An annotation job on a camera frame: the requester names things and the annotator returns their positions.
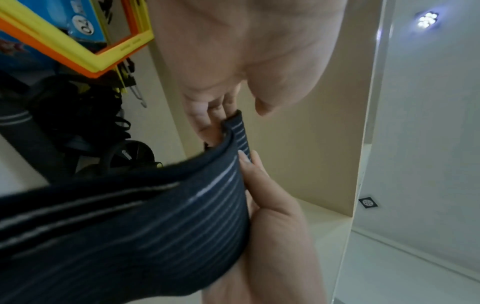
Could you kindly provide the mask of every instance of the black square fixture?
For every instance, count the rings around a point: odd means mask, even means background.
[[[358,201],[365,207],[365,209],[378,207],[377,203],[375,203],[374,199],[371,197],[360,198]]]

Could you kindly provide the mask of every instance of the recessed spotlight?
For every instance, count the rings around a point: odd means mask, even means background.
[[[430,26],[437,23],[438,19],[439,19],[439,15],[437,13],[428,12],[419,18],[418,27],[421,29],[429,28]]]

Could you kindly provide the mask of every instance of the fingernail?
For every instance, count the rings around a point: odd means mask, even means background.
[[[247,163],[250,163],[250,160],[249,160],[248,156],[245,154],[244,151],[239,150],[239,151],[238,151],[238,157],[239,157],[242,161],[246,161]]]

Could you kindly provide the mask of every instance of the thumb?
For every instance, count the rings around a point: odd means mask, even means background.
[[[300,206],[296,199],[272,180],[266,172],[252,164],[242,150],[238,151],[238,156],[245,187],[260,208],[285,215],[298,214]]]

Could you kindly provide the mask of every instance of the blue package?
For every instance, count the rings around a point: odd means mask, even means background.
[[[106,40],[90,0],[18,0],[44,20],[97,52]],[[0,67],[6,72],[52,69],[55,60],[0,31]]]

